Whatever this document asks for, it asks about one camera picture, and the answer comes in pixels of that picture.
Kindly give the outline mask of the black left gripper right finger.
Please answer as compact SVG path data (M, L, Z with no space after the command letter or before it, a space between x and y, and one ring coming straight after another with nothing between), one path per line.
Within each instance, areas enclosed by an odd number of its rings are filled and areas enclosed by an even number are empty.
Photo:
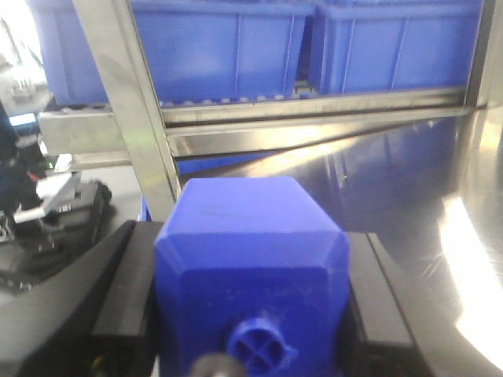
M448 254L445 276L424 279L403 269L377 235L349 238L347 376L502 374L502 289L489 269L476 280Z

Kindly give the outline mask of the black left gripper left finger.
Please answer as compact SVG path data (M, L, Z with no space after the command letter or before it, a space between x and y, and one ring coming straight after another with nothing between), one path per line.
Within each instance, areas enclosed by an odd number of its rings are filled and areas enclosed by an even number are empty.
M149 376L156 359L156 221L126 221L1 307L3 376Z

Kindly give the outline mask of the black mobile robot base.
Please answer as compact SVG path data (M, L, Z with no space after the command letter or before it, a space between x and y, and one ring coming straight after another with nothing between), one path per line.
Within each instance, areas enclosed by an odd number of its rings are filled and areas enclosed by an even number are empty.
M1 215L1 292L20 295L71 265L95 245L112 192L101 181L79 182L45 217L17 224Z

